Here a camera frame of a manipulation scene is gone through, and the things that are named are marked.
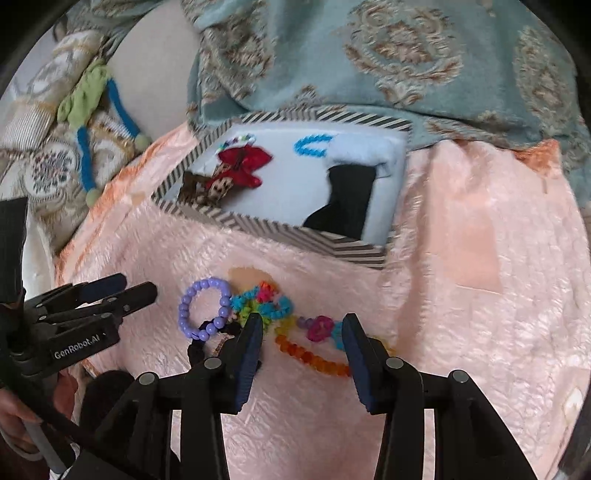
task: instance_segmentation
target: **red hair bow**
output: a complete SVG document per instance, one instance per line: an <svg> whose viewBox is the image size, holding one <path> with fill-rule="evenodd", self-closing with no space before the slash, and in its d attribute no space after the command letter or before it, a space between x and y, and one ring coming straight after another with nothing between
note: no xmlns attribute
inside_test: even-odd
<svg viewBox="0 0 591 480"><path fill-rule="evenodd" d="M262 148L244 145L243 147L233 147L222 150L217 154L222 164L227 166L222 172L212 178L206 185L211 187L216 180L230 177L234 185L255 189L262 185L262 180L255 177L252 172L267 165L272 155L268 154Z"/></svg>

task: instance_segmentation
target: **blue yarn loop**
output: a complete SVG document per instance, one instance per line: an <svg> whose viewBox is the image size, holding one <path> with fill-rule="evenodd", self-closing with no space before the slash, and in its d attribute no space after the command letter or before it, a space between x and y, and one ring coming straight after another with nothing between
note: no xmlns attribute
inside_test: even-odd
<svg viewBox="0 0 591 480"><path fill-rule="evenodd" d="M89 192L96 188L96 183L92 176L92 157L90 156L88 130L86 127L80 127L78 129L76 132L76 138L80 150L82 150L82 159L80 160L80 179L84 190Z"/></svg>
<svg viewBox="0 0 591 480"><path fill-rule="evenodd" d="M129 132L132 138L137 137L139 135L139 128L123 107L121 99L119 98L117 84L113 79L107 80L107 91L109 92L109 100L115 106L115 110L117 110L117 114L119 115L119 118L121 118L125 129Z"/></svg>
<svg viewBox="0 0 591 480"><path fill-rule="evenodd" d="M326 149L318 150L316 148L306 148L306 145L311 143L330 142L333 139L332 135L309 135L308 137L301 138L295 142L294 150L295 153L301 156L318 157L322 158L326 156Z"/></svg>

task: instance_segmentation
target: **peach blanket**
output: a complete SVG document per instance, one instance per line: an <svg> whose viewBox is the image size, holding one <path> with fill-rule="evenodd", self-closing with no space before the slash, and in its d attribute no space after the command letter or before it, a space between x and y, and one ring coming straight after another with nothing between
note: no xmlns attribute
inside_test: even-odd
<svg viewBox="0 0 591 480"><path fill-rule="evenodd" d="M194 145L185 126L157 141L108 185L62 253L59 283L120 271L130 284L151 280L160 291L154 306L126 319L119 345L90 359L96 371L186 371L180 296L195 279L254 266L272 275L298 314L356 312L369 334L416 368L466 370L538 477L553 476L591 367L587 239L555 144L522 161L482 142L413 152L383 271L162 213L150 194ZM195 303L194 319L213 316L213 293ZM372 478L384 419L365 412L351 380L311 370L273 337L265 338L249 402L223 419L231 478ZM433 478L429 422L426 430L424 477Z"/></svg>

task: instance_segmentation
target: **green pompom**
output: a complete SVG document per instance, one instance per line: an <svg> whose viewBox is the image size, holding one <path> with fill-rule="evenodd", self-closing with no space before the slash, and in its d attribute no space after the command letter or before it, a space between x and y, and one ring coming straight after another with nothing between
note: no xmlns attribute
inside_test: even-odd
<svg viewBox="0 0 591 480"><path fill-rule="evenodd" d="M101 195L102 192L99 189L90 189L86 193L86 204L88 205L88 208L92 208Z"/></svg>
<svg viewBox="0 0 591 480"><path fill-rule="evenodd" d="M139 134L137 137L135 137L134 139L134 145L135 145L135 149L138 152L143 152L144 150L146 150L146 148L148 148L150 145L152 144L152 141L150 140L150 138L147 135L144 134Z"/></svg>

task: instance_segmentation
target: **colorful crocheted toy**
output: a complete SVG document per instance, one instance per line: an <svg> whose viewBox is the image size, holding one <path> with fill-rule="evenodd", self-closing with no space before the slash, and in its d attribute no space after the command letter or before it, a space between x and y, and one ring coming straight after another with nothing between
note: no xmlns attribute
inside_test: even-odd
<svg viewBox="0 0 591 480"><path fill-rule="evenodd" d="M123 108L117 85L112 78L111 71L105 65L104 59L93 61L82 74L72 93L63 99L57 110L57 120L59 122L67 121L70 128L76 131L76 138L82 151L80 179L86 191L86 204L88 207L96 203L101 192L96 187L96 182L92 176L92 159L86 125L99 106L100 98L105 90L125 129L134 139L135 149L143 152L151 143L146 135L140 133L138 126Z"/></svg>

